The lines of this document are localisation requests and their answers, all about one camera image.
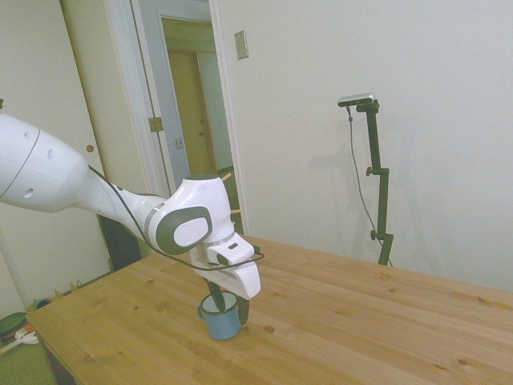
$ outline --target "door hinge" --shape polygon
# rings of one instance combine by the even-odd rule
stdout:
[[[150,122],[150,131],[151,132],[161,132],[164,130],[164,126],[162,125],[162,118],[150,118],[148,119]]]

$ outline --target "wooden table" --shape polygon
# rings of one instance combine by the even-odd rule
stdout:
[[[262,291],[228,341],[203,279],[158,255],[28,319],[84,384],[513,384],[513,294],[248,239]]]

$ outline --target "doorway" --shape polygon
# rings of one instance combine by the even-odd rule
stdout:
[[[233,174],[212,24],[162,18],[162,25],[183,134],[176,145],[185,147],[191,174]],[[232,209],[239,209],[235,177],[225,186]],[[242,233],[240,214],[232,219]]]

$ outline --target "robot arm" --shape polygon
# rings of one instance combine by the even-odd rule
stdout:
[[[163,254],[191,250],[199,275],[242,298],[260,291],[254,248],[235,233],[217,176],[189,176],[167,200],[134,194],[107,183],[61,140],[0,112],[0,202],[47,213],[86,209],[122,223]]]

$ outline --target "green floor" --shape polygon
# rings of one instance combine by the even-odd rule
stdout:
[[[39,345],[20,345],[0,355],[1,385],[55,385]]]
[[[233,167],[231,168],[224,168],[223,170],[219,170],[219,177],[223,177],[226,174],[231,173],[232,176],[230,176],[225,182],[224,186],[226,187],[226,192],[228,193],[228,199],[230,201],[230,207],[232,210],[237,210],[240,208],[239,206],[239,197],[237,196],[237,186],[235,182],[235,173],[233,171]],[[232,221],[235,222],[235,231],[237,231],[239,234],[244,234],[244,230],[242,228],[242,217],[240,214],[233,214],[232,215]]]

